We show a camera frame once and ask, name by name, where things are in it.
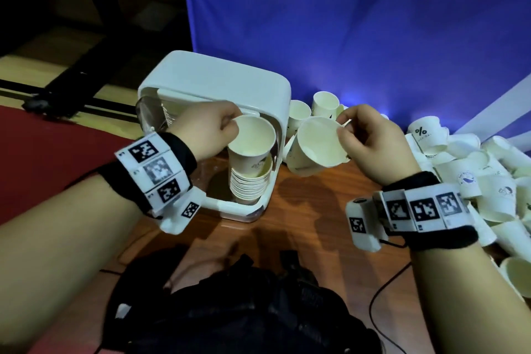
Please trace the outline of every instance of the percent sign logo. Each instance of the percent sign logo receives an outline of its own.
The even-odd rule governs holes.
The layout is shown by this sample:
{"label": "percent sign logo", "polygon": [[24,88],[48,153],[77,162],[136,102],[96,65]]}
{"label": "percent sign logo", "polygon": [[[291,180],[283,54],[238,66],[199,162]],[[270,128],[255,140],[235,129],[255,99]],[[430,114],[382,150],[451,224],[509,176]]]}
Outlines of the percent sign logo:
{"label": "percent sign logo", "polygon": [[426,130],[422,129],[422,126],[419,129],[415,129],[415,133],[417,133],[419,136],[425,135],[428,133]]}

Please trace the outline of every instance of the red surface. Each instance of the red surface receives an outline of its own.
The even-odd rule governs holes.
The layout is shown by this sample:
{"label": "red surface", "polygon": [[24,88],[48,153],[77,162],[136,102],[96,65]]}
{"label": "red surface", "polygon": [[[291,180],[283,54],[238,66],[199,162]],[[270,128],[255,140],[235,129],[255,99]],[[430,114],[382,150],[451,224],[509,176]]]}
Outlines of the red surface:
{"label": "red surface", "polygon": [[131,141],[0,106],[0,224],[59,193]]}

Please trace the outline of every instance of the person's right forearm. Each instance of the person's right forearm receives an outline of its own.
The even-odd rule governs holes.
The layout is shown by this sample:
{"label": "person's right forearm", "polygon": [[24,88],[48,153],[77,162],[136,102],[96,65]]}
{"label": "person's right forearm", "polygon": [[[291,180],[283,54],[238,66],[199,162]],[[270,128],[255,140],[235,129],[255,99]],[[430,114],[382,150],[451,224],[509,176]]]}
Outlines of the person's right forearm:
{"label": "person's right forearm", "polygon": [[411,259],[437,353],[520,354],[531,347],[531,311],[478,243],[412,251]]}

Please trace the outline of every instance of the dispenser lid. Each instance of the dispenser lid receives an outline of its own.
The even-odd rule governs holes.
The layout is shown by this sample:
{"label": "dispenser lid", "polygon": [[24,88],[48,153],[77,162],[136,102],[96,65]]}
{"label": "dispenser lid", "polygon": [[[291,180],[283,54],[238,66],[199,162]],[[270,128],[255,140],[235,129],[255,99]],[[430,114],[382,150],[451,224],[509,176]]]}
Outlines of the dispenser lid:
{"label": "dispenser lid", "polygon": [[187,51],[166,55],[139,88],[139,98],[152,95],[149,89],[175,91],[182,99],[229,100],[276,117],[281,123],[289,116],[291,87],[288,80],[272,71]]}

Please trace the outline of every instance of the hand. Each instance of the hand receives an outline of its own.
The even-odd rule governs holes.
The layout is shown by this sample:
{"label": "hand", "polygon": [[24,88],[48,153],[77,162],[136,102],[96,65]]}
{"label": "hand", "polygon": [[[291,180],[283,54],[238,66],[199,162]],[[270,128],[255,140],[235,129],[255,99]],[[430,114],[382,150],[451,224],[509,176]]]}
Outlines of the hand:
{"label": "hand", "polygon": [[345,109],[337,122],[343,149],[368,178],[383,186],[421,172],[402,130],[370,105]]}
{"label": "hand", "polygon": [[232,119],[242,112],[229,101],[201,102],[190,105],[169,127],[181,139],[196,161],[214,157],[238,136]]}

